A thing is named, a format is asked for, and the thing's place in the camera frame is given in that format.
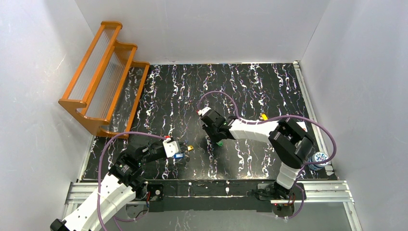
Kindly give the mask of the blue key tag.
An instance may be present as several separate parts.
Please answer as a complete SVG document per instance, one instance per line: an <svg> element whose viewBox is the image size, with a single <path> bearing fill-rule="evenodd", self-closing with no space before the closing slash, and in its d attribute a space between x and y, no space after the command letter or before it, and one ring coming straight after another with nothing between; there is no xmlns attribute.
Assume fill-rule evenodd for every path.
<svg viewBox="0 0 408 231"><path fill-rule="evenodd" d="M185 156L185 154L183 154L183 153L177 153L177 154L175 154L173 157L174 157L175 159L181 159L181 158L184 158L184 156Z"/></svg>

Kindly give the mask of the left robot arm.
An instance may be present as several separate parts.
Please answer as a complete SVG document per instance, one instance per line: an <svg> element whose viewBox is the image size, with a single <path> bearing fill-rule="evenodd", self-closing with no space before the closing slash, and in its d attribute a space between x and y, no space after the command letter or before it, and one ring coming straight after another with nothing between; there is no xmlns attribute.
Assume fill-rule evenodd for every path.
<svg viewBox="0 0 408 231"><path fill-rule="evenodd" d="M184 142L168 139L122 153L90 196L68 216L54 220L50 230L99 231L128 202L134 199L148 201L155 194L148 189L149 183L141 175L147 163L189 158L193 149Z"/></svg>

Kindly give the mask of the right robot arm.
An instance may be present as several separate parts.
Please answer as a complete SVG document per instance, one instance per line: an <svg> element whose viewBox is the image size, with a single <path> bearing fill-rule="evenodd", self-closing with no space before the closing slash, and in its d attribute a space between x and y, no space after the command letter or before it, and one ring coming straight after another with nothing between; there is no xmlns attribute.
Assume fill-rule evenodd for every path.
<svg viewBox="0 0 408 231"><path fill-rule="evenodd" d="M225 118L212 108L198 110L199 118L212 142L222 140L254 140L272 145L281 160L281 167L271 191L277 196L288 196L298 173L314 142L312 137L294 120L243 122L236 116Z"/></svg>

